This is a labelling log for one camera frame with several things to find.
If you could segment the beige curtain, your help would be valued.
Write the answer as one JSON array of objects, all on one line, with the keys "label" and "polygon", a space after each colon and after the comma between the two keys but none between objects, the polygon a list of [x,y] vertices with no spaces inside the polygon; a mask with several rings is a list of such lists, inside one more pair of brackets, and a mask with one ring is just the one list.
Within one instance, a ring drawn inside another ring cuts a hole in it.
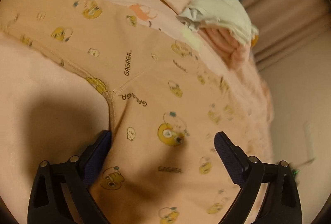
[{"label": "beige curtain", "polygon": [[329,0],[240,0],[259,29],[253,48],[263,70],[330,29]]}]

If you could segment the pink printed duvet cover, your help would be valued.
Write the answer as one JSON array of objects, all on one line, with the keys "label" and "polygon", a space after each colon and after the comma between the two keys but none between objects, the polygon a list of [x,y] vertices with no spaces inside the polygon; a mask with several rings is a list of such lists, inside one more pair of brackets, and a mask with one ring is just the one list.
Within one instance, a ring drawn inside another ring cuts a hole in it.
[{"label": "pink printed duvet cover", "polygon": [[[191,0],[107,1],[133,10],[140,24],[159,26],[189,44],[212,72],[225,64],[199,34],[177,19]],[[67,160],[101,129],[112,131],[109,104],[83,77],[11,37],[2,26],[1,38],[1,196],[24,222],[38,163]]]}]

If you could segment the peach duck-print pajama garment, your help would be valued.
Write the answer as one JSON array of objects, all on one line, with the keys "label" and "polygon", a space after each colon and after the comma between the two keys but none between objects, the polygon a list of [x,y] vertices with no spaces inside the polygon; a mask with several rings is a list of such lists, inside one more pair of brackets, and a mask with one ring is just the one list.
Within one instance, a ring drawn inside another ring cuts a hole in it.
[{"label": "peach duck-print pajama garment", "polygon": [[113,142],[90,192],[111,223],[218,223],[239,191],[214,148],[219,131],[270,159],[272,101],[252,59],[212,72],[107,0],[2,0],[1,26],[107,100]]}]

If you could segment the white folded cloth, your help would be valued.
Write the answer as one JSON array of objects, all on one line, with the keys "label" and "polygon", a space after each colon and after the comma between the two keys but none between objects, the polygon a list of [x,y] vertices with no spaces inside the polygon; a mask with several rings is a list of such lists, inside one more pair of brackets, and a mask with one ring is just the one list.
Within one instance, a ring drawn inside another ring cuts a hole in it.
[{"label": "white folded cloth", "polygon": [[217,7],[207,11],[199,7],[188,7],[177,18],[184,22],[192,31],[207,28],[224,28],[228,30],[242,45],[250,45],[258,37],[258,29],[244,9],[231,7]]}]

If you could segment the pink folded towel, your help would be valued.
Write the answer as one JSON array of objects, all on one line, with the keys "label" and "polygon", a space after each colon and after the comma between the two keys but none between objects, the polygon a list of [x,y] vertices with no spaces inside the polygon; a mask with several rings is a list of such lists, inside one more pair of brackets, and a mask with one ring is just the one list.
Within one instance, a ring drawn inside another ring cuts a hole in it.
[{"label": "pink folded towel", "polygon": [[237,71],[248,61],[250,43],[239,43],[226,28],[202,28],[200,36],[221,57],[229,69]]}]

